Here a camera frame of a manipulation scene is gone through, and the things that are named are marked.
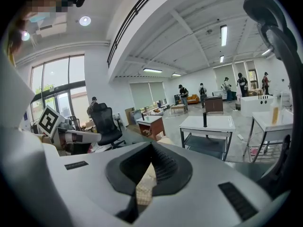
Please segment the white ceiling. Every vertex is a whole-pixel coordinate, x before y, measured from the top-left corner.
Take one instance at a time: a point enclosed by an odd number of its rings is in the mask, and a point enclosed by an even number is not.
[[[129,54],[116,77],[168,77],[224,62],[260,56],[267,50],[256,24],[243,9],[244,0],[188,0],[156,21]],[[221,47],[220,26],[228,26]],[[144,68],[163,70],[161,74]]]
[[[67,13],[50,13],[50,18],[46,18],[39,23],[28,21],[26,30],[31,34],[31,40],[23,43],[20,57],[24,54],[22,51],[30,50],[33,52],[35,48],[39,48],[40,44],[46,44],[47,41],[55,39],[62,41],[63,38],[73,37],[76,40],[77,37],[82,39],[85,34],[89,38],[93,37],[95,40],[105,40],[109,23],[119,3],[120,0],[85,0],[83,6],[80,8],[77,8],[75,5],[68,7]],[[89,26],[81,26],[79,24],[79,19],[82,16],[89,16],[91,18]],[[59,17],[62,18],[60,19],[61,25],[54,27]],[[52,25],[53,28],[42,30],[42,35],[45,34],[47,36],[41,36],[39,28],[47,25]]]

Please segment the jeans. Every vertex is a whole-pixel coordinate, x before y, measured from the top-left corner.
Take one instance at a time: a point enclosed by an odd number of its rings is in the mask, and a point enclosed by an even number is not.
[[[264,88],[265,88],[265,95],[269,95],[268,86],[264,86]]]
[[[187,97],[180,97],[181,103],[185,105],[185,110],[188,110]]]
[[[201,95],[200,96],[200,100],[201,100],[201,103],[202,103],[202,108],[204,108],[205,106],[204,106],[204,98],[206,98],[207,97],[207,95]]]
[[[226,92],[227,92],[227,98],[226,98],[226,100],[228,102],[231,102],[232,101],[232,91],[231,90],[227,90]]]

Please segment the roller blind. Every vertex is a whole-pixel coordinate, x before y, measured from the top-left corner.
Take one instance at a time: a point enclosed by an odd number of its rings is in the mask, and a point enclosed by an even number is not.
[[[238,73],[242,73],[243,77],[245,77],[247,79],[247,74],[246,74],[246,70],[245,70],[245,65],[243,62],[240,62],[240,63],[235,63],[236,67],[237,67],[237,70],[238,70]]]
[[[147,83],[131,83],[130,84],[135,109],[144,108],[153,105],[150,86]]]
[[[165,93],[162,82],[150,82],[151,95],[154,102],[165,99]]]
[[[221,85],[224,83],[225,77],[229,78],[228,82],[231,84],[232,90],[237,90],[232,65],[214,68],[214,72],[216,74],[217,86],[219,90],[221,90]]]

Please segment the bag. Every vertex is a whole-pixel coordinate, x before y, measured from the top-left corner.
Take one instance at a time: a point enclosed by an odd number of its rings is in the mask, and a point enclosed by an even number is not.
[[[88,114],[88,116],[90,116],[92,112],[93,112],[93,107],[89,106],[86,110],[86,113]]]
[[[200,95],[205,95],[204,87],[200,89]]]

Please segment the wooden cabinet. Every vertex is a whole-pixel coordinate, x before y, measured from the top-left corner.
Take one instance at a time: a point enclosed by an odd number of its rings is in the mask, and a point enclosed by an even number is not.
[[[204,99],[205,111],[208,112],[222,112],[223,100],[222,96],[210,96]]]

